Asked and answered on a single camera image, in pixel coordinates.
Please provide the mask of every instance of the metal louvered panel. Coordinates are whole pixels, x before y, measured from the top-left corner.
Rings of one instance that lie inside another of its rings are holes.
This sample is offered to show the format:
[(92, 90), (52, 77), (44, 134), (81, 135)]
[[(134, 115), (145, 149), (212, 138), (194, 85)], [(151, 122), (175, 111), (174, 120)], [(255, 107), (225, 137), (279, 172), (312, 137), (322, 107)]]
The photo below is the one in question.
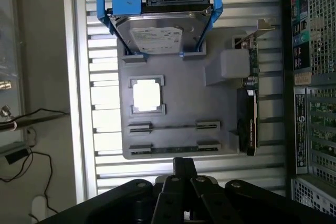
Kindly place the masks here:
[[(156, 176), (172, 172), (171, 158), (127, 160), (122, 156), (117, 39), (96, 19), (95, 1), (65, 0), (77, 202), (134, 178), (154, 182)], [(258, 39), (261, 147), (255, 157), (199, 156), (194, 158), (195, 165), (199, 173), (215, 177), (222, 186), (231, 179), (243, 179), (284, 195), (279, 0), (223, 3), (224, 12), (215, 27), (239, 28), (250, 34), (259, 18), (277, 26)]]

